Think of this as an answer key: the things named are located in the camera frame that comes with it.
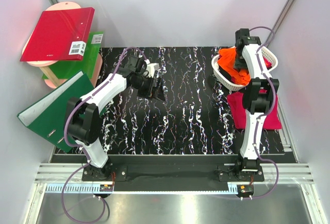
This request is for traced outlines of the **orange t shirt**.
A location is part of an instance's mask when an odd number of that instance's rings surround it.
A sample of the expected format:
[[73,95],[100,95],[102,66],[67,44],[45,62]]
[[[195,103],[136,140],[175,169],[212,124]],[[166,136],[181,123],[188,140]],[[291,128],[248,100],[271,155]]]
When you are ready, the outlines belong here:
[[230,81],[235,84],[246,86],[251,78],[247,69],[235,69],[236,48],[222,48],[219,50],[218,65],[230,75]]

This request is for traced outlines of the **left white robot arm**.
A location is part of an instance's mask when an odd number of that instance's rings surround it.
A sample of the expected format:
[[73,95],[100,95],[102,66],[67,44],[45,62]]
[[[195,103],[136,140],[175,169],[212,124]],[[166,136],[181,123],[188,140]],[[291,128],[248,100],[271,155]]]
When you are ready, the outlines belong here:
[[162,77],[157,76],[159,70],[158,63],[130,56],[123,66],[116,67],[94,90],[80,98],[69,99],[64,133],[72,137],[86,155],[87,166],[84,172],[87,175],[101,181],[111,176],[110,159],[99,140],[101,111],[128,88],[136,89],[140,98],[165,101]]

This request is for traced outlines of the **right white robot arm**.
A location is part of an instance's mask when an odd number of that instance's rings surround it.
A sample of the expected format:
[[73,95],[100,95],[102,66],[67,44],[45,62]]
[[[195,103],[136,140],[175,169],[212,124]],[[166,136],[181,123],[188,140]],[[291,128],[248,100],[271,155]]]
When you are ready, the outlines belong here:
[[244,139],[235,162],[234,175],[240,181],[260,171],[259,146],[267,115],[275,107],[279,81],[272,78],[263,59],[264,47],[259,37],[250,35],[250,29],[235,32],[236,57],[234,67],[247,68],[250,81],[243,93],[242,105],[246,112]]

